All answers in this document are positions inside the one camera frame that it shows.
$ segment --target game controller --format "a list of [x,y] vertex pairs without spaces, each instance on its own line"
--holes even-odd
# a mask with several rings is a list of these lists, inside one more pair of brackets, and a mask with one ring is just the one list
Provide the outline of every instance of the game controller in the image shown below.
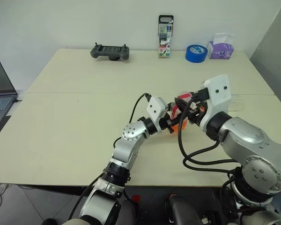
[[108,56],[111,61],[117,61],[121,57],[124,60],[129,58],[129,48],[124,44],[122,47],[103,46],[96,43],[95,47],[90,51],[93,58],[98,56]]

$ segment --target tissue box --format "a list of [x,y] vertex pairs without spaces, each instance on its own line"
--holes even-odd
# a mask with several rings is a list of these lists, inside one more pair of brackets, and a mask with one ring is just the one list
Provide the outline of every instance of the tissue box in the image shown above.
[[227,60],[230,58],[231,54],[234,51],[232,45],[227,43],[218,43],[214,45],[213,41],[210,41],[207,46],[208,53],[207,56],[210,59],[224,59]]

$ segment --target white table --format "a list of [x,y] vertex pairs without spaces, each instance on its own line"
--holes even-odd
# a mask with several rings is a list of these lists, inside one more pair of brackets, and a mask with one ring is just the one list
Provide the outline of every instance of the white table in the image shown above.
[[171,58],[131,51],[127,61],[110,61],[93,59],[83,49],[58,50],[29,92],[176,95],[197,90],[202,81],[220,74],[229,75],[232,94],[274,94],[243,52],[234,52],[229,60],[191,63],[184,51],[173,51]]
[[[156,52],[139,52],[139,55],[144,56],[145,53],[153,56]],[[137,66],[133,55],[136,58],[139,55],[136,52],[131,55],[134,71],[129,62],[97,60],[94,63],[94,59],[89,57],[89,50],[59,50],[0,134],[0,158],[4,159],[0,160],[0,182],[80,186],[88,185],[101,173],[112,154],[113,141],[120,136],[136,99],[144,92],[144,81],[150,77],[148,73],[150,70],[157,71],[160,61],[171,63],[169,59],[151,59],[151,69],[143,77],[138,77],[139,82],[119,79],[128,76],[127,72],[122,73],[123,64],[129,67],[131,76],[140,75],[138,70],[141,67]],[[73,56],[80,57],[80,60],[75,60]],[[242,52],[236,52],[230,60],[207,60],[202,64],[185,64],[182,56],[181,52],[172,55],[171,59],[178,65],[184,65],[184,73],[174,73],[175,79],[171,82],[152,72],[152,80],[161,81],[156,89],[153,86],[149,88],[152,94],[171,102],[177,94],[173,92],[178,92],[180,86],[183,88],[179,90],[200,88],[203,74],[196,76],[200,71],[209,71],[208,76],[212,77],[215,71],[214,75],[219,74],[219,68],[222,73],[225,73],[223,68],[231,73],[232,68],[237,67],[235,72],[244,75],[240,79],[230,74],[231,89],[232,93],[241,94],[237,98],[243,101],[244,108],[230,115],[261,127],[272,139],[281,143],[281,103]],[[68,61],[72,57],[74,64]],[[188,79],[186,72],[196,81],[189,83],[191,88],[187,88],[188,83],[179,82]],[[140,101],[134,118],[147,116],[146,107],[147,102]],[[185,149],[190,152],[213,144],[195,125],[183,131],[183,141]],[[221,147],[198,157],[204,161],[222,158],[228,157]],[[221,173],[186,169],[182,159],[176,136],[173,137],[167,130],[162,135],[155,134],[142,145],[128,185],[220,186],[227,179]],[[232,169],[235,166],[217,167]]]

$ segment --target tissue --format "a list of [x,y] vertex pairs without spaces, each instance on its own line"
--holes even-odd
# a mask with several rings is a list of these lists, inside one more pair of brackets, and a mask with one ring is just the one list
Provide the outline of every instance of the tissue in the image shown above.
[[228,33],[217,33],[213,41],[208,43],[208,58],[210,59],[229,59],[234,51],[232,42],[235,35]]

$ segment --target tape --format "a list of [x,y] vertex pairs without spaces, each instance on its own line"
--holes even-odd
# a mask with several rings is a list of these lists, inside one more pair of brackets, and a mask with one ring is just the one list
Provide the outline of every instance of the tape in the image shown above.
[[190,62],[203,62],[207,52],[207,48],[201,45],[190,45],[186,49],[185,58]]

